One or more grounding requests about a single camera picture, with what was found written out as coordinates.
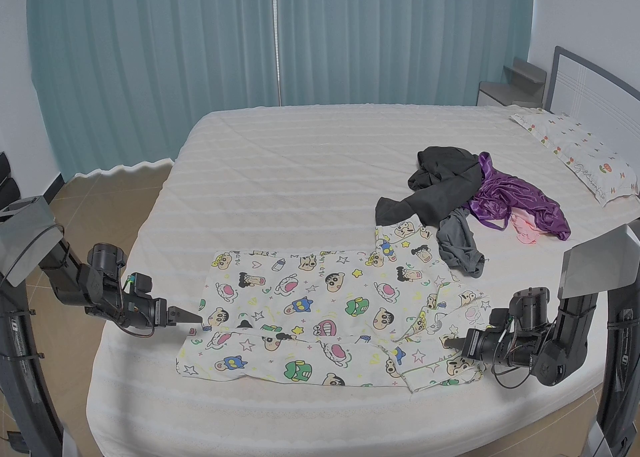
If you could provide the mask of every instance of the floral pillow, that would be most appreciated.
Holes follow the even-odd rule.
[[[637,176],[628,162],[571,116],[524,109],[511,119],[553,150],[593,192],[600,205],[619,196],[637,196]]]

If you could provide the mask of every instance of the teal curtain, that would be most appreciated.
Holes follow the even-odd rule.
[[[28,0],[63,177],[175,158],[213,110],[278,105],[272,0]]]
[[[526,60],[533,0],[278,0],[283,105],[475,105]]]

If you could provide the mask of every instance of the bed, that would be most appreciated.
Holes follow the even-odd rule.
[[[598,112],[588,100],[575,109],[575,97],[589,91],[603,94],[598,101],[608,97],[616,108],[629,94],[585,63],[556,50],[547,109],[611,121],[610,112],[618,117],[629,112],[627,106]],[[469,218],[488,261],[481,278],[467,281],[488,292],[493,307],[508,306],[513,292],[523,287],[546,285],[555,293],[563,252],[640,217],[640,203],[637,197],[617,198],[601,208],[567,167],[509,119],[517,110],[337,105],[209,114],[180,151],[140,229],[127,272],[152,276],[155,296],[196,311],[216,250],[372,248],[378,198],[410,194],[406,180],[415,170],[416,152],[449,145],[489,151],[498,169],[556,199],[572,228],[567,241],[544,237],[525,246],[513,228],[499,232]],[[627,159],[637,162],[637,157]],[[640,164],[634,166],[640,171]],[[552,295],[550,313],[556,307]],[[248,377],[229,382],[182,378],[175,356],[188,326],[158,330],[144,340],[107,324],[86,414],[106,457],[450,457],[532,423],[596,387],[604,371],[605,320],[601,301],[585,364],[553,388],[531,379],[507,391],[486,376],[414,394],[404,388],[325,388]]]

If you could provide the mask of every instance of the baseboard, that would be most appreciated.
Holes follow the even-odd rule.
[[[56,194],[60,192],[60,189],[62,189],[64,184],[65,181],[62,180],[62,175],[59,174],[53,181],[53,183],[49,185],[47,191],[44,193],[44,199],[47,201],[47,203],[51,204],[51,201],[53,201],[53,198],[56,197]]]

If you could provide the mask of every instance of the pajamas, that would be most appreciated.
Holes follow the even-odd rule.
[[[375,236],[369,252],[217,253],[177,372],[411,390],[480,378],[446,339],[484,328],[488,297],[438,259],[416,215]]]

